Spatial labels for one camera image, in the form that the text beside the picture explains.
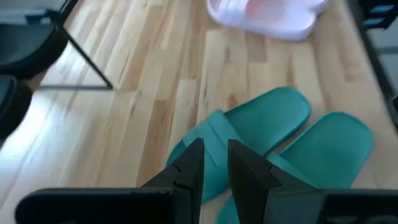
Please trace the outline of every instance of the light wood flooring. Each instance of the light wood flooring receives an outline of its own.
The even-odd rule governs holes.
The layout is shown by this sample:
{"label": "light wood flooring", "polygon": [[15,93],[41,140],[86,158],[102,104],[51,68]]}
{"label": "light wood flooring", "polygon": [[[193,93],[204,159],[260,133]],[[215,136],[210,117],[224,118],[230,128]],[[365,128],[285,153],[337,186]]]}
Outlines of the light wood flooring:
{"label": "light wood flooring", "polygon": [[[80,0],[68,30],[117,90],[35,93],[0,151],[0,223],[36,189],[140,186],[213,110],[283,85],[311,102],[309,123],[332,110],[363,120],[375,148],[354,186],[398,189],[396,133],[345,3],[330,1],[310,38],[289,43],[216,25],[205,0]],[[70,46],[43,82],[101,83]]]}

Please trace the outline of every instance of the teal slide sandal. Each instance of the teal slide sandal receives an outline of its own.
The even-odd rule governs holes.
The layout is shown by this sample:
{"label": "teal slide sandal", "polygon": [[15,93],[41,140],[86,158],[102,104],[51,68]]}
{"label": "teal slide sandal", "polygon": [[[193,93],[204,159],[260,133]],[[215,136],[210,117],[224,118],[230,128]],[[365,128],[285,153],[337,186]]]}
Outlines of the teal slide sandal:
{"label": "teal slide sandal", "polygon": [[243,143],[260,155],[307,121],[311,106],[291,87],[279,87],[225,113]]}
{"label": "teal slide sandal", "polygon": [[[320,189],[350,188],[373,148],[372,132],[358,119],[332,112],[318,120],[280,155],[274,165]],[[231,197],[218,215],[218,224],[238,224]]]}
{"label": "teal slide sandal", "polygon": [[258,96],[227,113],[216,110],[190,130],[173,149],[166,162],[172,163],[196,138],[205,140],[205,177],[202,202],[229,189],[229,139],[239,140],[259,154],[265,154],[289,137],[308,119],[311,107],[297,90],[280,87]]}

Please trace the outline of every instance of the chair leg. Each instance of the chair leg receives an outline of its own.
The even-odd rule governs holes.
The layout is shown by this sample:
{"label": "chair leg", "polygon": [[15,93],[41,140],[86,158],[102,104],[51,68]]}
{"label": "chair leg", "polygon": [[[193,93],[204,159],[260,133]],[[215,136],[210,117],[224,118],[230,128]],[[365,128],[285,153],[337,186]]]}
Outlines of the chair leg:
{"label": "chair leg", "polygon": [[57,27],[61,30],[63,35],[68,39],[68,41],[73,45],[73,47],[79,52],[79,54],[86,60],[86,62],[94,69],[94,71],[98,74],[98,76],[105,82],[105,86],[98,85],[42,85],[39,87],[40,90],[113,90],[113,84],[105,77],[105,75],[101,72],[101,70],[96,66],[96,64],[90,59],[87,53],[80,47],[80,45],[76,42],[76,40],[68,33],[68,31],[64,28],[62,22],[60,22],[58,12],[55,11],[47,11],[47,17],[57,25]]}
{"label": "chair leg", "polygon": [[106,83],[108,89],[113,90],[112,83],[105,77],[101,70],[95,65],[95,63],[90,59],[86,52],[79,46],[76,40],[68,33],[68,31],[63,27],[58,25],[61,31],[68,37],[69,42],[74,46],[74,48],[79,52],[79,54],[86,60],[86,62],[94,69],[98,76]]}

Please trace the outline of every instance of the black object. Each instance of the black object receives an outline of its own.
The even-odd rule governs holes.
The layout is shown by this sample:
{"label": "black object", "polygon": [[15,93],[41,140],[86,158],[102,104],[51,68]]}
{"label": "black object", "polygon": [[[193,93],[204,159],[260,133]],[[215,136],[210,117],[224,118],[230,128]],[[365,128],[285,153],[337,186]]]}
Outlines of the black object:
{"label": "black object", "polygon": [[[387,29],[398,16],[397,0],[358,0],[364,14],[365,28]],[[378,7],[388,7],[388,10],[377,10]],[[379,22],[367,24],[367,21],[376,19]]]}
{"label": "black object", "polygon": [[391,120],[393,121],[396,130],[398,130],[398,110],[396,109],[396,105],[394,106],[393,103],[396,96],[394,88],[391,85],[391,81],[385,69],[381,65],[378,53],[374,48],[373,42],[368,37],[366,29],[363,26],[364,15],[361,12],[361,8],[358,6],[358,3],[356,3],[355,1],[348,1],[348,6],[351,9],[356,27],[358,28],[358,32],[362,38],[363,44],[366,49],[366,53],[368,54],[372,68],[374,70],[374,74],[376,75],[377,82],[379,83],[380,89],[383,93]]}
{"label": "black object", "polygon": [[[103,75],[90,57],[77,44],[76,40],[65,30],[65,13],[54,10],[31,10],[22,15],[9,15],[2,12],[0,16],[6,18],[20,17],[23,24],[9,22],[7,19],[0,22],[0,73],[14,75],[20,79],[33,78],[45,71],[61,56],[68,42],[76,48],[79,54],[95,70],[106,86],[76,86],[51,85],[41,86],[41,89],[67,90],[112,90],[112,83]],[[49,24],[43,21],[50,19]]]}
{"label": "black object", "polygon": [[32,93],[12,76],[0,76],[0,141],[5,140],[24,119]]}
{"label": "black object", "polygon": [[0,9],[3,11],[25,11],[32,9],[51,9],[60,12],[64,23],[72,13],[78,0],[1,0]]}
{"label": "black object", "polygon": [[228,173],[240,224],[398,223],[398,191],[314,189],[236,140]]}
{"label": "black object", "polygon": [[45,189],[24,198],[18,224],[199,223],[204,144],[196,139],[139,189]]}

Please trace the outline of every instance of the slide sandal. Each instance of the slide sandal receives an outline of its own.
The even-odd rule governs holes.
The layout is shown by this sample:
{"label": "slide sandal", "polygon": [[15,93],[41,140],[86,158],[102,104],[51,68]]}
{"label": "slide sandal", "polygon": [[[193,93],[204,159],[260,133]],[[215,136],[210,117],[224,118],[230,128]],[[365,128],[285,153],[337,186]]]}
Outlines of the slide sandal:
{"label": "slide sandal", "polygon": [[278,87],[225,113],[242,142],[264,155],[307,121],[311,106],[292,87]]}
{"label": "slide sandal", "polygon": [[328,7],[328,0],[285,0],[290,4],[306,7],[311,11],[320,14]]}
{"label": "slide sandal", "polygon": [[229,189],[228,140],[236,139],[265,154],[294,133],[308,119],[311,107],[297,90],[280,87],[227,113],[216,110],[190,130],[172,150],[172,163],[196,138],[205,141],[205,178],[202,202]]}
{"label": "slide sandal", "polygon": [[294,0],[207,0],[207,10],[227,27],[282,40],[303,40],[311,33],[316,14],[290,1]]}
{"label": "slide sandal", "polygon": [[173,149],[166,166],[170,165],[196,139],[205,141],[205,176],[202,202],[207,202],[229,189],[228,140],[240,140],[223,111],[216,110],[206,120],[191,129]]}
{"label": "slide sandal", "polygon": [[[267,158],[274,165],[314,187],[350,188],[373,147],[371,131],[358,119],[332,112],[301,134],[280,155]],[[218,214],[218,224],[238,224],[231,197]]]}

